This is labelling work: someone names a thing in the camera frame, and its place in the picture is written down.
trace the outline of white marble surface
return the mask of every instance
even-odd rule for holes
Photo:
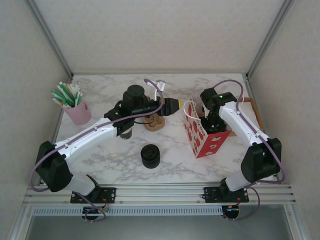
[[[82,88],[92,118],[87,124],[77,126],[64,113],[57,141],[94,124],[122,99],[123,92],[132,84],[143,86],[146,95],[153,96],[154,88],[145,85],[144,78],[166,81],[164,97],[182,100],[187,100],[190,94],[199,95],[203,89],[225,79],[244,83],[240,73],[76,75],[74,82]],[[232,92],[236,97],[240,94],[239,86],[234,83],[222,84],[216,91]],[[240,169],[245,149],[236,136],[228,137],[216,154],[196,159],[183,127],[183,116],[182,109],[167,116],[164,128],[156,132],[135,124],[130,139],[116,137],[88,149],[71,166],[71,171],[89,174],[99,184],[151,184],[218,182]],[[141,149],[147,144],[155,144],[160,149],[160,164],[154,169],[144,167],[141,161]]]

